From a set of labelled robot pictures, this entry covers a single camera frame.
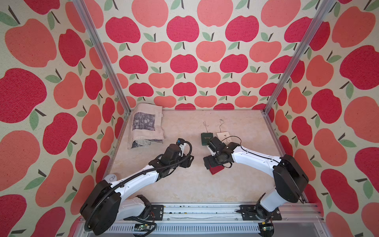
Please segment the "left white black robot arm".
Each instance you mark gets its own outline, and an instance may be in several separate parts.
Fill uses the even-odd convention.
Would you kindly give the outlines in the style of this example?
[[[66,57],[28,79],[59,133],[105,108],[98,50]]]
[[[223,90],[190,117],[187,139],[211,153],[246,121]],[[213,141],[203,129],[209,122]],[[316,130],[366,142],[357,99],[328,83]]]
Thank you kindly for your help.
[[[142,170],[117,181],[100,181],[80,209],[85,232],[101,235],[120,219],[143,222],[150,202],[142,195],[129,197],[140,189],[170,176],[178,167],[188,168],[193,161],[192,145],[179,138],[164,154],[158,155]]]

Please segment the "cream lift-off box lid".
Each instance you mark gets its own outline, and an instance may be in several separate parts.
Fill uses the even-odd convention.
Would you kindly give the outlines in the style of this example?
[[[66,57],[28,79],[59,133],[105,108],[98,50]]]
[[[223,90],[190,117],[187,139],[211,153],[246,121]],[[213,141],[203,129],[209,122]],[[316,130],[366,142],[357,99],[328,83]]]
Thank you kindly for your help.
[[[232,138],[229,132],[218,132],[217,137],[222,142],[226,142],[226,143],[232,142]]]

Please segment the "red jewelry box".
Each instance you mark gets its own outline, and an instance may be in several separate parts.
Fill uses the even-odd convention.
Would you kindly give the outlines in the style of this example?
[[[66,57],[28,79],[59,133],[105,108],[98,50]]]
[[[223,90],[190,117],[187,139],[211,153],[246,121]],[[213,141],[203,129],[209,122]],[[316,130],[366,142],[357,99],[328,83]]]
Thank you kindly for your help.
[[[210,171],[210,173],[211,173],[212,175],[215,175],[215,174],[221,172],[223,169],[224,169],[223,166],[217,166],[217,167],[212,167],[212,168],[210,168],[209,171]]]

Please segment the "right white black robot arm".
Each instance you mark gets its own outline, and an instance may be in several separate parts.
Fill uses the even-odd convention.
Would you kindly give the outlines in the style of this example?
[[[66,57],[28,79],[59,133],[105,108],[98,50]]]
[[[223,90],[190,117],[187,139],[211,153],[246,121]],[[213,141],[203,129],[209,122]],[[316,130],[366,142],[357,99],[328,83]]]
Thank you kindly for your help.
[[[261,216],[274,212],[287,202],[298,202],[309,183],[304,170],[290,155],[270,156],[249,150],[235,142],[225,144],[217,137],[208,141],[207,148],[211,155],[203,160],[208,170],[237,163],[262,171],[274,179],[275,187],[263,194],[255,205],[256,212]]]

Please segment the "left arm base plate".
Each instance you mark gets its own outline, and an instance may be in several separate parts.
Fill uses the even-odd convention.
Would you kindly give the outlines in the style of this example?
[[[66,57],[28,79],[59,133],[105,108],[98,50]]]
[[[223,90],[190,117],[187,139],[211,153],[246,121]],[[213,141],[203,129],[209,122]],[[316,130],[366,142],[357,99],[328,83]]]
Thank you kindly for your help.
[[[142,213],[138,216],[139,219],[144,221],[162,221],[164,213],[164,205],[151,205],[145,207]]]

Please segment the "green jewelry box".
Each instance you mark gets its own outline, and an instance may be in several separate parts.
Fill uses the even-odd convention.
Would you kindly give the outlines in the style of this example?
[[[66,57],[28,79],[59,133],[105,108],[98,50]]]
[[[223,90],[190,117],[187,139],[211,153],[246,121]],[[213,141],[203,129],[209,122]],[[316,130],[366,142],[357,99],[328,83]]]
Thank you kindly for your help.
[[[213,133],[211,132],[205,132],[205,133],[201,133],[200,135],[200,139],[201,139],[201,145],[202,146],[206,146],[207,143],[213,138]]]

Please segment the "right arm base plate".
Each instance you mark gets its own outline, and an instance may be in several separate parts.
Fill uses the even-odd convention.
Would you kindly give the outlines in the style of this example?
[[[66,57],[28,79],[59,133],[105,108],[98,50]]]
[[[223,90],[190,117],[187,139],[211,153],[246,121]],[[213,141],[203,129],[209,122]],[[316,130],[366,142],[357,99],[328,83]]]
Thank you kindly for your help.
[[[236,211],[236,213],[239,213],[244,221],[282,220],[282,216],[278,208],[276,208],[273,212],[268,212],[260,205],[258,205],[258,207],[255,207],[255,205],[243,204],[239,206],[239,209]]]

